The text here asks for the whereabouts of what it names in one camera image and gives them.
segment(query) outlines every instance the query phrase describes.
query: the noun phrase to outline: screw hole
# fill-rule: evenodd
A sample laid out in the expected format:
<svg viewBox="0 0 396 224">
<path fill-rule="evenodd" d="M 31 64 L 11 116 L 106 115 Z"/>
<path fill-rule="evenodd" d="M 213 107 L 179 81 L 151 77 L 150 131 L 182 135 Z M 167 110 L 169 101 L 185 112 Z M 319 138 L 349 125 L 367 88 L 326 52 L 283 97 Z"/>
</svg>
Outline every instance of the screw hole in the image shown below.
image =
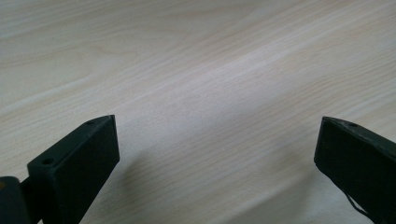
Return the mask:
<svg viewBox="0 0 396 224">
<path fill-rule="evenodd" d="M 53 163 L 54 162 L 54 159 L 53 158 L 48 158 L 48 159 L 44 159 L 41 163 L 43 164 L 43 165 L 50 165 L 51 163 Z"/>
</svg>

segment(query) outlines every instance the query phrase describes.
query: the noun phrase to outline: wood grain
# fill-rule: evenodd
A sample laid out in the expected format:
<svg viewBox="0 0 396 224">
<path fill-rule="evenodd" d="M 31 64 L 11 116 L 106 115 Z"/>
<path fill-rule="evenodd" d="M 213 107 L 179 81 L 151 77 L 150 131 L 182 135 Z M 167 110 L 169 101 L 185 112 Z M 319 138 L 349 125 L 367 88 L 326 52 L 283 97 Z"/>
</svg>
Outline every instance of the wood grain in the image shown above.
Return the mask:
<svg viewBox="0 0 396 224">
<path fill-rule="evenodd" d="M 81 223 L 370 223 L 313 154 L 322 116 L 396 141 L 395 12 L 1 1 L 0 175 L 115 114 L 121 162 Z"/>
</svg>

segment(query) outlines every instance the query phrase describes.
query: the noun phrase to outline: black bracket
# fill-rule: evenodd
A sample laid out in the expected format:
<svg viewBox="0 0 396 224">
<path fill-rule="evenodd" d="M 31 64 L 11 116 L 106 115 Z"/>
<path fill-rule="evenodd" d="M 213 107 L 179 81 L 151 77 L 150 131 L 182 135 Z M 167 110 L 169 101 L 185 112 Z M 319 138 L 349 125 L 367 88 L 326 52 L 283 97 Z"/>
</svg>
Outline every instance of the black bracket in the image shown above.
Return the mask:
<svg viewBox="0 0 396 224">
<path fill-rule="evenodd" d="M 30 161 L 21 184 L 0 177 L 0 223 L 79 223 L 119 160 L 115 117 L 85 122 Z"/>
<path fill-rule="evenodd" d="M 315 163 L 375 224 L 396 223 L 395 143 L 355 123 L 325 117 Z"/>
</svg>

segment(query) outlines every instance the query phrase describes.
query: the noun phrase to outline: black device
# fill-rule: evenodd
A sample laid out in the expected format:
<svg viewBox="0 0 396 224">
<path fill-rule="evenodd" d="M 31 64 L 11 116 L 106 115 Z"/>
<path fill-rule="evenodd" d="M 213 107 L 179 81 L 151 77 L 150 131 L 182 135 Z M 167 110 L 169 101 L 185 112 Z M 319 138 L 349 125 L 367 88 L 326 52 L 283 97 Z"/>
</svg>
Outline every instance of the black device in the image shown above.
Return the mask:
<svg viewBox="0 0 396 224">
<path fill-rule="evenodd" d="M 0 223 L 79 223 L 119 160 L 114 115 L 83 123 L 30 161 L 22 183 L 0 177 Z"/>
<path fill-rule="evenodd" d="M 360 213 L 375 224 L 396 223 L 395 143 L 358 124 L 324 117 L 315 163 Z"/>
</svg>

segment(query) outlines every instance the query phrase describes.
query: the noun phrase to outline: wooden table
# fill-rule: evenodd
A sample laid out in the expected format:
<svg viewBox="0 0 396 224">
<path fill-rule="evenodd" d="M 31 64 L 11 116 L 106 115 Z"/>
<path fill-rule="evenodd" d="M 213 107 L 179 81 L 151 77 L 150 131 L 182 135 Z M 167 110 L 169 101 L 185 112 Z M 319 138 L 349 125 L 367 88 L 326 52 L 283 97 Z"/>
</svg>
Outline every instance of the wooden table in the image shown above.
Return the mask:
<svg viewBox="0 0 396 224">
<path fill-rule="evenodd" d="M 0 175 L 115 114 L 81 223 L 371 223 L 313 156 L 322 116 L 396 140 L 395 55 L 394 1 L 5 0 Z"/>
</svg>

